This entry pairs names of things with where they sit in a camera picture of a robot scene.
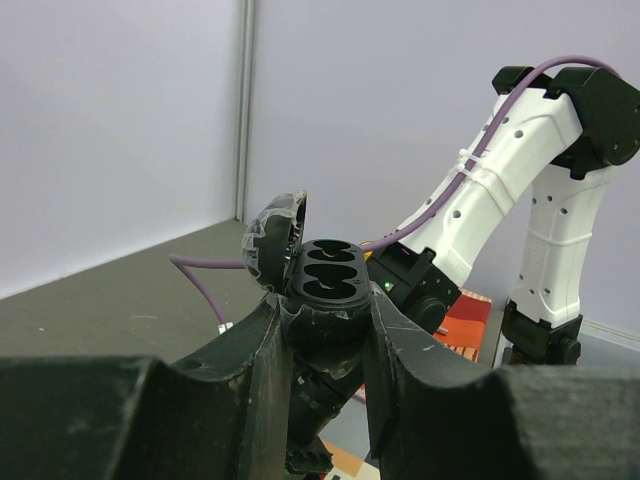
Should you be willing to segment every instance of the black mount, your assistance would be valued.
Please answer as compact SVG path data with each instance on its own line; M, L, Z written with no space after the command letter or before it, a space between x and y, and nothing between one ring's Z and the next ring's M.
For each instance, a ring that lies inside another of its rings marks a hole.
M458 286L434 264L435 253L414 253L399 243L373 253L367 261L369 278L409 319L433 334L460 296Z
M502 334L514 347L509 363L531 365L575 365L580 358L578 333L582 315L552 329L549 322L534 322L518 312L510 301L502 319Z

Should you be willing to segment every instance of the black 3d-printed part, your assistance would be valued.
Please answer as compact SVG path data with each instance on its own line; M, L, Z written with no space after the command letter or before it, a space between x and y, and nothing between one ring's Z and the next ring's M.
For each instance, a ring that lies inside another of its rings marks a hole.
M371 324L362 249L337 240L305 243L281 306L285 339L296 357L336 378L346 375Z
M282 478L292 368L266 303L174 368L2 360L0 477Z
M374 291L364 372L385 480L640 478L640 370L491 370Z
M306 209L306 192L279 195L249 224L242 238L247 270L269 292L284 293L302 245Z

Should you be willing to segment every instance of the orange object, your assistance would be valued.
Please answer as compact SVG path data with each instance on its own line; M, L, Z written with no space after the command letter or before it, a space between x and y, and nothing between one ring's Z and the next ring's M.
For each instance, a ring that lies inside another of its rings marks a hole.
M447 334L436 333L434 337L454 352L476 362L490 312L491 299L462 290L442 322Z

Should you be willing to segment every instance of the black plastic part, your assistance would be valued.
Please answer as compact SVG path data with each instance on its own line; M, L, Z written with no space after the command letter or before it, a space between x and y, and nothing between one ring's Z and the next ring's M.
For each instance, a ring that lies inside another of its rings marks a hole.
M247 227L242 257L249 273L269 292L283 294L286 288L302 245L306 198L305 192L279 195Z
M309 445L298 447L287 445L285 467L290 475L309 475L304 478L314 478L311 475L324 475L333 468L331 453L326 449L322 441L316 437Z
M444 303L437 297L426 296L411 305L405 315L433 335L438 330L438 327L442 325L447 310Z
M507 95L532 71L533 67L503 67L493 77L491 85L498 95ZM529 88L546 90L550 83L551 77L543 73L533 81Z
M335 378L357 364L371 324L364 252L337 240L302 246L282 298L283 331L296 356Z
M0 361L0 477L282 478L292 353L266 303L171 368Z
M319 373L303 364L296 365L289 406L290 442L299 446L313 442L322 429L338 416L362 383L361 362L349 375L340 379Z
M513 343L509 363L531 365L575 365L580 357L578 333L582 315L551 329L548 322L534 322L510 301L502 319L502 334Z
M369 278L402 313L431 334L460 296L458 286L433 265L434 258L431 250L418 255L394 243L367 261Z
M639 478L640 370L491 370L374 300L364 372L381 478Z

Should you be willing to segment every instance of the purple cable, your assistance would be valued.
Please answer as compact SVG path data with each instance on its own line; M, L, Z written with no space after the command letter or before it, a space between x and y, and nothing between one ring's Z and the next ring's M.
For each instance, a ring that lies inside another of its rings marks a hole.
M611 73L618 75L618 73L606 63L601 62L600 60L597 60L595 58L585 57L582 55L566 55L562 57L552 58L551 60L547 60L546 62L534 68L529 73L529 75L527 75L513 89L511 94L507 97L505 102L502 104L502 106L496 113L495 117L493 117L493 120L489 124L489 127L487 128L484 135L478 142L478 145L476 146L476 148L473 150L472 155L478 158L482 157L482 154L484 153L485 149L489 145L489 142L496 134L498 127L500 127L500 123L507 116L507 113L509 112L513 104L516 102L516 100L518 100L518 98L527 89L527 87L531 85L531 83L536 78L538 78L540 74L544 73L550 68L557 67L559 65L565 65L568 63L589 65L591 67L606 68ZM464 164L464 167L466 170L471 170L475 164L476 164L475 160L469 159ZM464 181L465 178L466 178L466 175L464 173L461 173L461 172L458 173L455 177L453 177L453 180L451 180L451 183L447 185L447 187L442 191L440 196L436 198L431 205L429 205L429 208L427 208L422 213L422 215L420 215L418 218L416 218L413 222L411 222L409 225L407 225L403 229L397 230L391 235L381 238L380 240L376 240L375 242L367 243L366 245L364 245L366 250L368 252L380 250L381 248L388 247L392 243L395 243L398 240L406 237L407 235L415 232L418 228L424 225L427 222L427 220L435 216L438 210L440 210L440 208L445 203L447 203L447 201L449 201L449 199L453 196L453 194L455 193L455 191L458 189L458 187Z
M200 293L207 300L207 303L211 306L216 317L218 317L218 323L223 324L225 322L225 314L222 307L218 304L211 292L207 290L207 287L202 283L195 273L189 270L189 267L194 268L210 268L215 270L235 269L240 270L244 268L244 262L242 260L207 260L204 258L192 258L183 257L180 255L170 255L169 260L173 263L178 270L180 270L185 277L187 277L191 283L200 291Z

